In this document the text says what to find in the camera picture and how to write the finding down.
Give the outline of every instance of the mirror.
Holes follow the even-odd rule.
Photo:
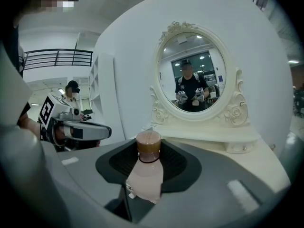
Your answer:
[[[226,69],[211,41],[185,32],[172,37],[161,49],[158,77],[172,104],[187,112],[201,112],[222,95]]]

